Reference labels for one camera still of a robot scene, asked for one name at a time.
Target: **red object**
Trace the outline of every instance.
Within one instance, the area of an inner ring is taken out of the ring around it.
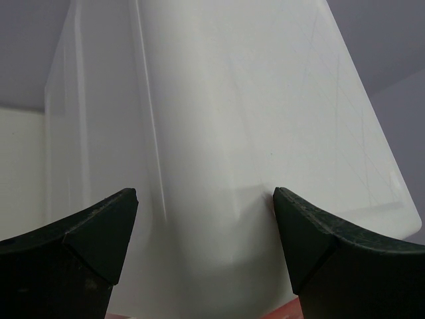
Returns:
[[[271,314],[263,317],[262,319],[303,319],[303,312],[299,299],[287,303],[285,306],[273,311]]]

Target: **white panel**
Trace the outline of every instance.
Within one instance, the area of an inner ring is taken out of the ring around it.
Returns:
[[[47,88],[53,219],[137,189],[112,312],[258,318],[293,298],[276,186],[385,235],[420,228],[325,0],[127,3],[74,2]]]
[[[45,219],[44,115],[0,106],[0,241]]]

